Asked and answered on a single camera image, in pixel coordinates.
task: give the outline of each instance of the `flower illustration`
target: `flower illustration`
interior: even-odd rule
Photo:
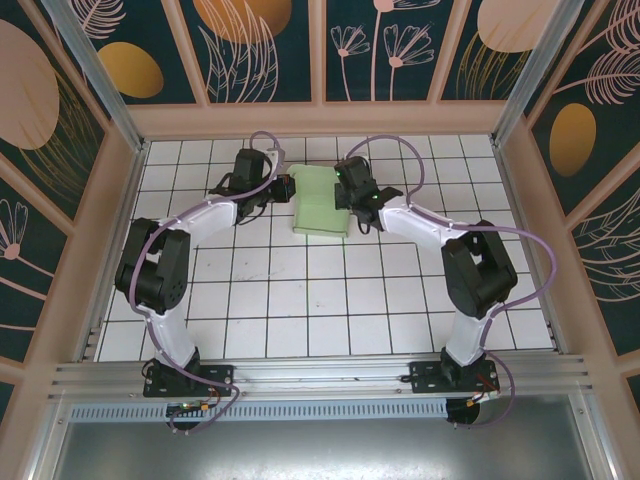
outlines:
[[[428,49],[431,44],[429,27],[407,27],[398,37],[398,25],[384,29],[384,46],[391,65],[391,85],[389,100],[393,100],[393,80],[396,68],[419,65],[433,60],[434,51]]]
[[[439,3],[440,0],[373,0],[373,6],[382,13],[393,10],[417,10],[433,7]]]
[[[25,260],[20,256],[20,246],[24,239],[25,229],[27,228],[27,219],[29,218],[29,209],[20,202],[16,202],[14,209],[11,209],[11,205],[6,199],[0,200],[0,260],[19,262],[27,265],[28,267],[44,274],[49,277],[53,277],[53,274],[44,270],[43,268],[34,265],[33,263]],[[23,285],[12,282],[11,280],[0,277],[0,284],[6,285],[14,290],[22,292],[26,295],[30,295],[38,300],[46,300],[47,296],[31,290]],[[9,330],[27,330],[33,331],[35,327],[20,327],[16,325],[0,324],[0,328],[6,328]]]
[[[373,55],[371,55],[371,101],[376,100],[376,54],[378,52],[378,32],[380,18],[383,13],[394,10],[418,10],[420,8],[435,7],[440,0],[373,0],[373,6],[378,11],[373,31]]]
[[[359,27],[346,27],[344,32],[342,27],[333,27],[331,29],[331,39],[333,44],[340,55],[340,64],[342,65],[342,82],[344,83],[344,91],[347,94],[347,100],[351,101],[351,95],[349,94],[349,85],[347,84],[347,73],[344,67],[345,57],[351,55],[360,55],[371,50],[366,35],[362,31],[362,25]]]

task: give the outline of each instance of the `white tiled floor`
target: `white tiled floor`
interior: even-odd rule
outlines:
[[[287,167],[331,165],[364,138],[286,138],[281,144]],[[405,138],[425,156],[426,185],[416,202],[455,220],[475,223],[482,217],[514,226],[486,136]],[[242,140],[154,143],[132,217],[163,218],[194,205],[232,170],[242,145]],[[257,144],[268,146],[268,141]],[[418,183],[418,163],[398,142],[374,142],[361,151],[372,159],[379,184],[406,192]],[[194,249],[192,287],[183,306],[203,358],[399,354],[444,346],[453,306],[440,252],[386,232],[362,235],[353,217],[344,241],[297,235],[293,207],[269,207],[262,218],[219,232]],[[529,266],[517,237],[502,237],[519,273],[511,298],[519,298],[533,291]],[[553,348],[539,302],[497,318],[487,347]],[[152,355],[144,323],[114,292],[97,359]]]

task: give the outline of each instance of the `green block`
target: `green block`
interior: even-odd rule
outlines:
[[[287,173],[296,180],[293,231],[304,235],[346,237],[349,211],[336,210],[334,185],[338,183],[338,177],[335,170],[292,165]]]

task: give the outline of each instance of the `metal sheet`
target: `metal sheet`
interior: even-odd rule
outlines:
[[[586,465],[566,397],[528,397],[473,431],[441,419],[229,422],[193,437],[162,424],[72,424],[56,478],[579,480],[591,478]]]

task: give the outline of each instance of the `enclosure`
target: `enclosure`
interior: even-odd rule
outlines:
[[[639,477],[639,31],[638,0],[4,2],[0,477]],[[515,388],[500,367],[478,423],[517,395],[504,422],[454,429],[401,382],[452,333],[440,252],[353,216],[295,233],[294,196],[190,249],[187,332],[242,395],[171,434],[191,400],[143,395],[116,269],[257,131],[283,173],[361,144],[378,184],[551,246],[550,289],[486,338]],[[509,299],[541,288],[545,250],[500,236]]]

